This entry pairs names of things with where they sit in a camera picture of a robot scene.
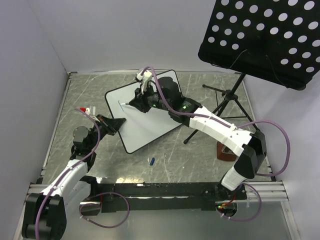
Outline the white whiteboard black frame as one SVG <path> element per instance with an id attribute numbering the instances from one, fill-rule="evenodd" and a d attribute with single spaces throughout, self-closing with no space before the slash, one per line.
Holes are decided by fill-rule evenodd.
<path id="1" fill-rule="evenodd" d="M 114 119 L 126 119 L 118 133 L 128 154 L 138 151 L 181 126 L 167 111 L 152 108 L 143 113 L 130 105 L 124 105 L 135 97 L 135 90 L 139 87 L 140 84 L 134 81 L 109 90 L 104 95 L 111 116 Z"/>

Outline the blue marker cap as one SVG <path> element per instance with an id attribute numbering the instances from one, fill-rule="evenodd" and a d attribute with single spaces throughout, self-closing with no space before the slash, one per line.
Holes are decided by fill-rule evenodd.
<path id="1" fill-rule="evenodd" d="M 155 163 L 155 158 L 153 157 L 153 158 L 151 159 L 151 161 L 150 161 L 149 165 L 150 165 L 150 166 L 153 166 L 153 165 L 154 165 L 154 163 Z"/>

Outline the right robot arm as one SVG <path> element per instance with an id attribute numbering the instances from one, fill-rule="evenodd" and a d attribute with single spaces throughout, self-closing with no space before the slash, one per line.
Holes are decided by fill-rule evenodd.
<path id="1" fill-rule="evenodd" d="M 267 155 L 265 135 L 261 131 L 252 133 L 241 129 L 199 102 L 184 97 L 171 77 L 155 80 L 138 74 L 135 79 L 140 86 L 134 91 L 134 98 L 128 103 L 130 106 L 142 113 L 152 108 L 167 111 L 175 122 L 207 134 L 238 157 L 220 180 L 218 193 L 223 199 L 230 199 L 242 182 L 256 176 Z"/>

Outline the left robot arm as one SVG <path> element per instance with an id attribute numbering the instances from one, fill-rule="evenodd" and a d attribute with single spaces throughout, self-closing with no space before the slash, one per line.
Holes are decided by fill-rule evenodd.
<path id="1" fill-rule="evenodd" d="M 41 192 L 26 198 L 21 229 L 25 239 L 60 240 L 67 217 L 82 200 L 93 201 L 99 195 L 96 178 L 87 175 L 95 163 L 95 150 L 104 136 L 118 133 L 126 119 L 85 116 L 93 127 L 79 126 L 73 131 L 71 156 L 64 170 Z"/>

